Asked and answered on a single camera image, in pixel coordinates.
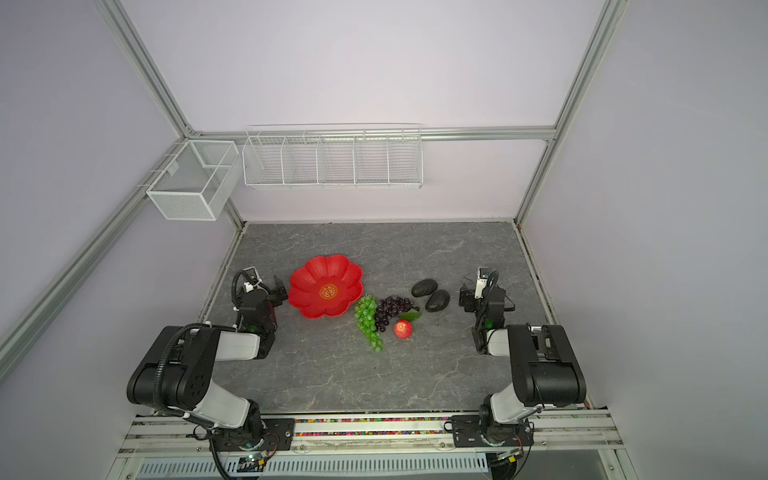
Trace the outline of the dark fake avocado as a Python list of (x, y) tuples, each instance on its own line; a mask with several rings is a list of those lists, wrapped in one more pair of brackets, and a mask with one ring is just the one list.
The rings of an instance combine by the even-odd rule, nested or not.
[(411, 288), (413, 297), (430, 296), (438, 290), (439, 286), (436, 280), (427, 278), (416, 282)]
[(442, 311), (447, 308), (450, 299), (450, 293), (447, 290), (438, 289), (429, 296), (425, 309), (431, 313)]

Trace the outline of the red fake apple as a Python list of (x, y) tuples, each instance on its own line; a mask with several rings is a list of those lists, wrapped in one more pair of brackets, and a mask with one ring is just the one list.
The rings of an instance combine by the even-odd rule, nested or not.
[(412, 323), (407, 320), (399, 320), (393, 327), (393, 333), (399, 339), (408, 339), (413, 333)]

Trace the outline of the purple fake grape bunch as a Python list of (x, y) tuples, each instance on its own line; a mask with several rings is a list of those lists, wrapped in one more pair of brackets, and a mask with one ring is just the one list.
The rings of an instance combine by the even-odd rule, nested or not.
[(410, 298), (389, 296), (378, 302), (374, 313), (375, 328), (383, 332), (390, 325), (393, 319), (399, 317), (401, 313), (406, 313), (414, 307)]

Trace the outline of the green fake grape bunch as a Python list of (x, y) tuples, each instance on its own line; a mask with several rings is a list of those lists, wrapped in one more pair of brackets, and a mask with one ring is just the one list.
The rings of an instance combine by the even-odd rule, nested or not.
[(370, 294), (363, 295), (355, 305), (354, 317), (358, 329), (365, 335), (367, 342), (375, 352), (382, 351), (382, 340), (376, 320), (378, 302)]

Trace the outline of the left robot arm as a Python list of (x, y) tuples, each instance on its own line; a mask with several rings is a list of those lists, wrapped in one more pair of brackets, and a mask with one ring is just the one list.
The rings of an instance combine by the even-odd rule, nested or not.
[(216, 443), (256, 448), (267, 435), (260, 407), (216, 384), (213, 371), (218, 362), (266, 358), (278, 330), (275, 309), (287, 299), (281, 279), (270, 286), (253, 267), (237, 271), (230, 286), (234, 323), (163, 328), (128, 381), (128, 401), (200, 426)]

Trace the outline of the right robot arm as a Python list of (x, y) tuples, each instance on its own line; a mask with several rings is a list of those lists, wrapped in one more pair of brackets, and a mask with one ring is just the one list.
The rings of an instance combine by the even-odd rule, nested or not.
[(506, 358), (511, 371), (511, 383), (479, 407), (473, 436), (490, 446), (512, 441), (527, 446), (533, 436), (530, 418), (547, 408), (584, 404), (586, 380), (562, 326), (505, 323), (515, 307), (498, 278), (496, 270), (481, 267), (475, 286), (464, 285), (459, 293), (459, 305), (475, 316), (476, 351)]

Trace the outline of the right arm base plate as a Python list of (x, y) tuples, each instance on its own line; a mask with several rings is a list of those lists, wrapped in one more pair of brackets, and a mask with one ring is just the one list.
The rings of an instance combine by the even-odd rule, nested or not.
[(445, 424), (458, 448), (529, 447), (534, 443), (530, 423), (499, 424), (471, 414), (453, 415)]

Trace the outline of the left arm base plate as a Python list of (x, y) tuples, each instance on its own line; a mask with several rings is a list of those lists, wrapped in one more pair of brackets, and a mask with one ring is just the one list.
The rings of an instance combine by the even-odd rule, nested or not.
[(255, 433), (245, 427), (216, 429), (212, 441), (218, 452), (287, 451), (291, 448), (295, 426), (294, 418), (266, 418), (261, 420)]

